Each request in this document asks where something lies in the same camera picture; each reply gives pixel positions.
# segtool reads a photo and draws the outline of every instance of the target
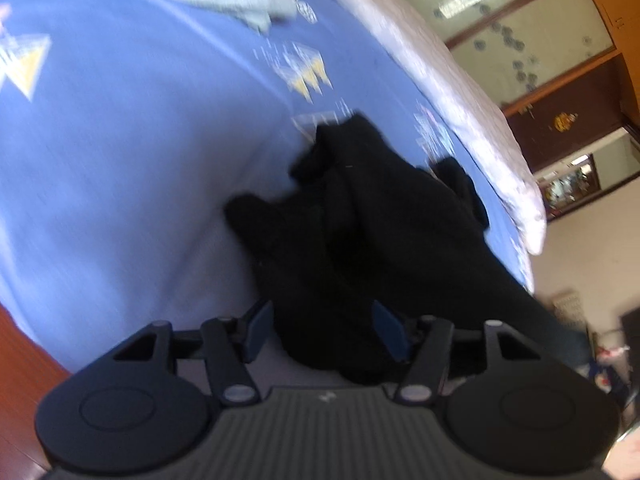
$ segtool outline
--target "blue bed sheet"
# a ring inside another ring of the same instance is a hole
[[[0,303],[69,370],[154,319],[255,300],[222,219],[279,196],[315,124],[362,111],[414,165],[454,155],[521,283],[496,193],[430,102],[333,0],[261,36],[169,0],[0,0]]]

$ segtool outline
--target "silver screw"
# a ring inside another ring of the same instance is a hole
[[[233,386],[226,388],[222,393],[222,396],[229,402],[247,402],[254,398],[255,390],[246,384],[234,384]]]
[[[431,389],[424,384],[409,384],[400,390],[400,397],[407,402],[425,402],[431,397]]]

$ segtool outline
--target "reddish brown floor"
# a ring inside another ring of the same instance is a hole
[[[34,480],[47,468],[33,431],[39,400],[67,373],[0,306],[0,480]]]

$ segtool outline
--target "white bedding edge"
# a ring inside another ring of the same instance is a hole
[[[546,231],[542,196],[500,108],[405,0],[337,1],[431,101],[494,187],[529,253],[540,254]],[[527,281],[532,283],[527,267]]]

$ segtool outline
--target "yellow triangle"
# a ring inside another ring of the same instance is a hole
[[[49,42],[28,51],[6,67],[6,76],[28,99],[33,95],[48,50]]]

